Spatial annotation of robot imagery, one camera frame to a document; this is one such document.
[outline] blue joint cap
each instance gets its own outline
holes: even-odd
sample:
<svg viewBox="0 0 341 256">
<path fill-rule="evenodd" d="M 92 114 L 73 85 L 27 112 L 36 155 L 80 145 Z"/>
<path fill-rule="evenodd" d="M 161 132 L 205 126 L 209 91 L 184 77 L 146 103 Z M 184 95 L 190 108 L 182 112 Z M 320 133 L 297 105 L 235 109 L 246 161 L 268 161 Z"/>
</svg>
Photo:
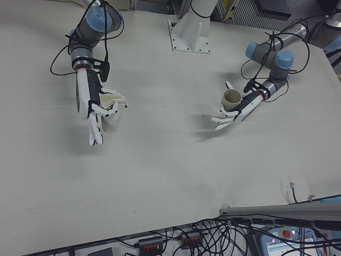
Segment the blue joint cap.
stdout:
<svg viewBox="0 0 341 256">
<path fill-rule="evenodd" d="M 275 64 L 282 69 L 290 69 L 294 62 L 294 54 L 290 51 L 279 51 L 275 56 Z"/>
<path fill-rule="evenodd" d="M 104 9 L 99 6 L 93 6 L 90 8 L 88 13 L 86 14 L 86 22 L 88 25 L 95 31 L 104 33 L 105 32 L 105 15 Z M 107 29 L 112 25 L 112 18 L 107 13 Z"/>
<path fill-rule="evenodd" d="M 257 47 L 257 43 L 250 43 L 249 46 L 246 48 L 245 55 L 249 59 L 252 59 L 252 56 L 254 55 L 255 49 Z"/>
<path fill-rule="evenodd" d="M 122 15 L 122 13 L 120 11 L 117 10 L 117 12 L 118 12 L 118 15 L 121 18 L 121 26 L 120 27 L 122 27 L 123 26 L 123 22 L 124 22 L 123 15 Z"/>
</svg>

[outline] red emergency stop button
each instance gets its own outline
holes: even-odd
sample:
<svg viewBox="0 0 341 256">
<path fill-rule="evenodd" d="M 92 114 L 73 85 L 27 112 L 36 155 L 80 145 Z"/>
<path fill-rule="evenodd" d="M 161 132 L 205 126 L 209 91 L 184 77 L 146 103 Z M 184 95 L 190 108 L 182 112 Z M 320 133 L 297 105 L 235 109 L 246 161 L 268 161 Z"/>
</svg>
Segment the red emergency stop button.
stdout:
<svg viewBox="0 0 341 256">
<path fill-rule="evenodd" d="M 285 237 L 285 238 L 289 238 L 290 237 L 290 231 L 286 230 L 286 229 L 283 229 L 282 230 L 282 236 Z"/>
</svg>

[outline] robotic finger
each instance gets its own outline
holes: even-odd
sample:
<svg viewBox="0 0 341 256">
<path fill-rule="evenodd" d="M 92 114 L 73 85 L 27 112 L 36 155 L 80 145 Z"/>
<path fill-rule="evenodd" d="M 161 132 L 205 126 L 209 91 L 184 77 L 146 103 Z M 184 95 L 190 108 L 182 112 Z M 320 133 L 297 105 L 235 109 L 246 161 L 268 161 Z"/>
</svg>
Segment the robotic finger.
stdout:
<svg viewBox="0 0 341 256">
<path fill-rule="evenodd" d="M 95 144 L 103 144 L 103 136 L 101 134 L 101 129 L 98 125 L 97 114 L 91 112 L 89 118 L 87 119 L 89 124 L 89 145 L 94 146 Z"/>
</svg>

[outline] electrical connector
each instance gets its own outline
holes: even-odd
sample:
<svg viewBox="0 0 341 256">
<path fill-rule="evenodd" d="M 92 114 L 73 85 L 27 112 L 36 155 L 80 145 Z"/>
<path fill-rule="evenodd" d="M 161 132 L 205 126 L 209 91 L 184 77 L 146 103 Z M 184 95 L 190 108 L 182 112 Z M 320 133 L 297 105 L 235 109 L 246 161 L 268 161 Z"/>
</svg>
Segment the electrical connector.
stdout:
<svg viewBox="0 0 341 256">
<path fill-rule="evenodd" d="M 202 233 L 198 231 L 189 231 L 181 233 L 177 236 L 178 240 L 181 240 L 181 249 L 197 248 L 202 245 Z"/>
<path fill-rule="evenodd" d="M 162 236 L 151 237 L 139 240 L 139 256 L 157 256 L 161 255 L 164 248 Z"/>
</svg>

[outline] beige cup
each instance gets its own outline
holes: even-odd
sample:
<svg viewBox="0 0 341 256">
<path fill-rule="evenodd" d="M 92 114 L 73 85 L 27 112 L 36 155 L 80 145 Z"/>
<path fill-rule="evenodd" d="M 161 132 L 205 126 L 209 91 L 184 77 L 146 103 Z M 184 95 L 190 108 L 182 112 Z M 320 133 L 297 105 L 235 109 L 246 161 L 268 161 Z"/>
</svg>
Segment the beige cup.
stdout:
<svg viewBox="0 0 341 256">
<path fill-rule="evenodd" d="M 241 95 L 235 89 L 228 89 L 224 92 L 222 104 L 225 111 L 230 111 L 241 103 Z"/>
</svg>

